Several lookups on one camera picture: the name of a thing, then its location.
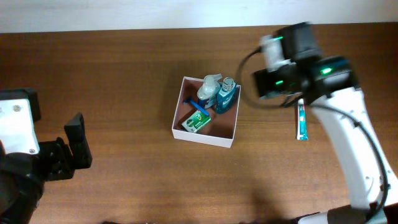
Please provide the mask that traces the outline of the green white toothpaste tube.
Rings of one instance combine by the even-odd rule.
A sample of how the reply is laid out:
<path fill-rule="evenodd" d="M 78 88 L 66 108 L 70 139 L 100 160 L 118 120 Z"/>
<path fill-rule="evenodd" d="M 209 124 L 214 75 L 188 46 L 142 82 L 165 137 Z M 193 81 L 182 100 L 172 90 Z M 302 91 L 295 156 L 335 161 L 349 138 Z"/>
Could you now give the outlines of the green white toothpaste tube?
<path fill-rule="evenodd" d="M 308 141 L 304 100 L 297 102 L 297 140 Z"/>

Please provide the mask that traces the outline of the blue Listerine mouthwash bottle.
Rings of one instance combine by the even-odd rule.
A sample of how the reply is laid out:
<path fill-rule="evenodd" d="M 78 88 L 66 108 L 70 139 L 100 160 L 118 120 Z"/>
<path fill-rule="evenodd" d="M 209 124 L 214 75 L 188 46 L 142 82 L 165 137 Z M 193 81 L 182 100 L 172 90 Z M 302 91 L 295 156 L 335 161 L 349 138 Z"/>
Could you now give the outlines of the blue Listerine mouthwash bottle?
<path fill-rule="evenodd" d="M 236 82 L 232 78 L 226 77 L 221 83 L 220 91 L 216 96 L 217 104 L 215 111 L 217 114 L 223 114 L 232 107 L 235 91 Z"/>

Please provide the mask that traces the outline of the clear pump soap bottle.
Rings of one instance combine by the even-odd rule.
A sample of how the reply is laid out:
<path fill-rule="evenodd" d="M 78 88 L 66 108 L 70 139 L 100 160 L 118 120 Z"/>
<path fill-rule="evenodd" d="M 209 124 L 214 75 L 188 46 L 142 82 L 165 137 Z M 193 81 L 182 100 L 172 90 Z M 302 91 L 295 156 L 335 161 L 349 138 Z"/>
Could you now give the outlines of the clear pump soap bottle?
<path fill-rule="evenodd" d="M 221 89 L 218 82 L 222 78 L 222 74 L 207 75 L 204 78 L 202 86 L 197 91 L 198 104 L 204 108 L 211 108 L 216 102 L 216 96 Z"/>

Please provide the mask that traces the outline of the green Dettol soap box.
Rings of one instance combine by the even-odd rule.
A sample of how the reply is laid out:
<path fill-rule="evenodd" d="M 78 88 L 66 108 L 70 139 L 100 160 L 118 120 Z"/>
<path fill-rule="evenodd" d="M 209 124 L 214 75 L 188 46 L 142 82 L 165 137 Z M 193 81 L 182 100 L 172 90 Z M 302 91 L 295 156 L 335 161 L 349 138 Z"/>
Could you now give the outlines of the green Dettol soap box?
<path fill-rule="evenodd" d="M 199 130 L 204 128 L 210 121 L 210 116 L 205 115 L 200 110 L 196 110 L 196 112 L 194 112 L 182 123 L 182 128 L 189 133 L 197 133 Z"/>

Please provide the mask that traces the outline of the blue disposable razor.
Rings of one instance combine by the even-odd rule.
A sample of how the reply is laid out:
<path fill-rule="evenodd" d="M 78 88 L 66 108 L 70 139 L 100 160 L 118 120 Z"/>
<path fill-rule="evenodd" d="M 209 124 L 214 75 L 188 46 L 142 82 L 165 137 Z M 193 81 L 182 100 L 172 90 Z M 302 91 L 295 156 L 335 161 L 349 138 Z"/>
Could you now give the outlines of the blue disposable razor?
<path fill-rule="evenodd" d="M 192 97 L 189 96 L 188 98 L 186 98 L 185 100 L 183 100 L 182 102 L 183 104 L 191 104 L 194 108 L 196 108 L 197 110 L 199 110 L 200 112 L 202 112 L 205 116 L 209 116 L 209 112 L 207 112 L 205 109 L 203 109 L 198 103 L 196 103 L 194 100 L 192 100 Z"/>

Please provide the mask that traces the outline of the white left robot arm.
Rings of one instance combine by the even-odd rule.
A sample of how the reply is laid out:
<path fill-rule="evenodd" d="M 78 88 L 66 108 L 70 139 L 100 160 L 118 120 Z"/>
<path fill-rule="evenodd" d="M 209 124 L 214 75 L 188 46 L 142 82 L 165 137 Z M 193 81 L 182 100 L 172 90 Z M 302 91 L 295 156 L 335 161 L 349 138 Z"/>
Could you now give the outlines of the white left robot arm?
<path fill-rule="evenodd" d="M 83 115 L 77 113 L 64 130 L 68 143 L 60 137 L 39 142 L 36 154 L 7 152 L 1 141 L 1 223 L 29 223 L 46 182 L 72 179 L 76 170 L 91 167 Z"/>

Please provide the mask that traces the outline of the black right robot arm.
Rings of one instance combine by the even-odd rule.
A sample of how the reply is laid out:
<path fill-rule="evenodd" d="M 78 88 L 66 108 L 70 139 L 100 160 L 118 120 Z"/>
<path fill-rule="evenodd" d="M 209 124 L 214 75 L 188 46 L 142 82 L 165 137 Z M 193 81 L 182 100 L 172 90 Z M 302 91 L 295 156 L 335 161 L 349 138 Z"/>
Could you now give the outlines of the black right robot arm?
<path fill-rule="evenodd" d="M 397 176 L 368 116 L 350 62 L 324 57 L 307 22 L 261 38 L 266 68 L 254 73 L 260 98 L 293 96 L 321 122 L 335 150 L 349 204 L 304 215 L 296 223 L 396 223 Z"/>

